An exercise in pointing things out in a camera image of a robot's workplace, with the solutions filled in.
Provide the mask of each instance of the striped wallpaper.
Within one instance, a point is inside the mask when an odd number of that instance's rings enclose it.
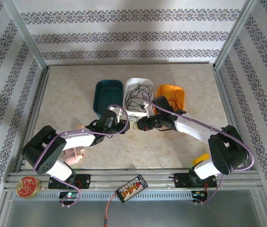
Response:
[[[267,0],[258,1],[220,74],[267,195]]]
[[[41,69],[0,1],[0,197],[27,128]]]
[[[47,64],[54,65],[130,59],[212,63],[244,2],[16,0],[15,4]]]

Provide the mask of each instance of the battery connector board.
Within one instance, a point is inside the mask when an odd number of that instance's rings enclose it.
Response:
[[[147,187],[148,184],[146,183],[142,175],[138,175],[136,178],[132,179],[115,192],[121,202],[125,203]]]

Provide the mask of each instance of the yellow object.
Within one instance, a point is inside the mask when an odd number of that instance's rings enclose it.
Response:
[[[79,124],[79,125],[77,126],[77,129],[78,129],[78,130],[83,129],[83,128],[85,128],[85,126],[82,125],[82,124]]]
[[[205,160],[207,160],[209,158],[210,158],[209,154],[204,154],[204,155],[198,157],[197,159],[195,159],[192,163],[195,166],[196,164],[200,163],[201,161],[205,161]]]
[[[156,97],[159,96],[165,96],[174,111],[184,109],[185,91],[181,87],[169,84],[162,84],[157,89]]]

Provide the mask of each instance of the marble tabletop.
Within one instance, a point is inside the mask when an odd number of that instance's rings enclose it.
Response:
[[[129,78],[153,81],[154,94],[161,84],[185,90],[185,110],[213,125],[228,124],[211,64],[52,66],[34,134],[43,126],[76,129],[98,119],[93,111],[95,86],[103,79]],[[190,135],[175,131],[130,129],[93,147],[74,168],[191,167],[208,147]]]

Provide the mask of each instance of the black wire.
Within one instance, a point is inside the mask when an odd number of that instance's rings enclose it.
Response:
[[[141,112],[140,110],[134,108],[141,107],[141,105],[144,103],[144,99],[142,95],[140,95],[141,92],[146,92],[148,94],[148,97],[151,97],[153,86],[139,84],[135,89],[129,91],[125,96],[125,106],[127,110]]]
[[[163,129],[163,130],[159,130],[159,131],[169,131],[169,130],[173,130],[173,129]]]
[[[128,119],[130,122],[133,122],[133,129],[137,129],[137,128],[134,128],[134,126],[136,125],[136,123],[137,123],[137,121],[139,120],[139,117],[136,117],[135,115],[131,115],[131,117]]]

